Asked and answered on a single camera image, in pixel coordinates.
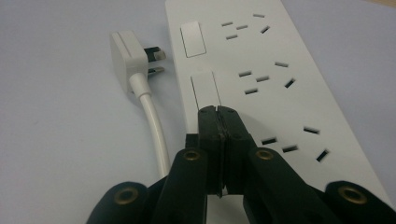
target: black clamp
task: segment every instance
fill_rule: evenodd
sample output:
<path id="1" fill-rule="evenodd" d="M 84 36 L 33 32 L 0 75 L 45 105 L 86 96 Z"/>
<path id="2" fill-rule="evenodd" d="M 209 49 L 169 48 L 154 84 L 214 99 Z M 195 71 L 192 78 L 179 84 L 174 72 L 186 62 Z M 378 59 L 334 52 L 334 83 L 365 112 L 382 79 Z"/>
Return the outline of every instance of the black clamp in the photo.
<path id="1" fill-rule="evenodd" d="M 367 189 L 346 181 L 325 192 L 310 187 L 274 150 L 257 147 L 238 113 L 208 106 L 198 134 L 169 175 L 149 188 L 125 182 L 110 189 L 88 224 L 203 224 L 208 194 L 244 195 L 250 223 L 396 223 L 396 213 Z"/>

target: power cord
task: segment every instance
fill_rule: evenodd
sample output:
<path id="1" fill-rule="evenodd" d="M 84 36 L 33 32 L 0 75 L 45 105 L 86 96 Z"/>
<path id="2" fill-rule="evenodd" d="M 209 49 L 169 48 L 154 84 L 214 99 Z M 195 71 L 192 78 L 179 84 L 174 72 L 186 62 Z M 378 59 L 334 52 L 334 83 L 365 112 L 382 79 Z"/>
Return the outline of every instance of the power cord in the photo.
<path id="1" fill-rule="evenodd" d="M 158 169 L 160 176 L 164 177 L 169 173 L 170 161 L 163 127 L 151 100 L 148 75 L 163 71 L 162 67 L 149 69 L 149 63 L 164 59 L 165 54 L 158 47 L 143 49 L 132 31 L 111 34 L 110 47 L 114 70 L 122 88 L 126 92 L 133 92 L 145 110 L 157 154 Z"/>

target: plug prong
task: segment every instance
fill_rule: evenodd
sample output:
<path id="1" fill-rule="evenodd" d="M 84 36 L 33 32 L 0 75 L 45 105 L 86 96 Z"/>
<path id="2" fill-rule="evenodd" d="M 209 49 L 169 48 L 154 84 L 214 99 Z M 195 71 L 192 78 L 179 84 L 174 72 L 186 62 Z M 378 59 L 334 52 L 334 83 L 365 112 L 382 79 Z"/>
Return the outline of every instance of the plug prong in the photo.
<path id="1" fill-rule="evenodd" d="M 160 48 L 148 48 L 145 49 L 146 54 L 148 55 L 148 62 L 155 62 L 159 60 L 163 60 L 166 58 L 165 52 L 163 52 Z"/>
<path id="2" fill-rule="evenodd" d="M 148 70 L 148 76 L 151 77 L 157 73 L 163 72 L 165 69 L 163 67 L 155 67 L 155 68 L 150 68 Z"/>

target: power strip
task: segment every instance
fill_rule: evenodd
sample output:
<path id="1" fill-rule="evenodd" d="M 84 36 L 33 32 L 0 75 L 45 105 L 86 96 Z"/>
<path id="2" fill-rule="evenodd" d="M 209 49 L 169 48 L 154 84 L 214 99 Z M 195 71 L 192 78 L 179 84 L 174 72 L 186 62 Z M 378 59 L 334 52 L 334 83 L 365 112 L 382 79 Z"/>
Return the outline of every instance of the power strip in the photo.
<path id="1" fill-rule="evenodd" d="M 307 184 L 346 180 L 390 204 L 279 0 L 168 0 L 166 12 L 188 133 L 199 108 L 231 107 Z"/>

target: white switch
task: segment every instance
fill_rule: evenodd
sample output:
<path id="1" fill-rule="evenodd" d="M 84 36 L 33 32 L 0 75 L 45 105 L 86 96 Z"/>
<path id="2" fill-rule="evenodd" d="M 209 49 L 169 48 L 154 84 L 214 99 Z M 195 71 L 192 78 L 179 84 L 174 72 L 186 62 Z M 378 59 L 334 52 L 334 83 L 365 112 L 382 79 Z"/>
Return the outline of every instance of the white switch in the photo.
<path id="1" fill-rule="evenodd" d="M 208 105 L 221 105 L 212 71 L 204 71 L 192 75 L 191 82 L 198 109 Z"/>
<path id="2" fill-rule="evenodd" d="M 198 21 L 182 24 L 180 31 L 188 58 L 206 53 L 205 43 Z"/>

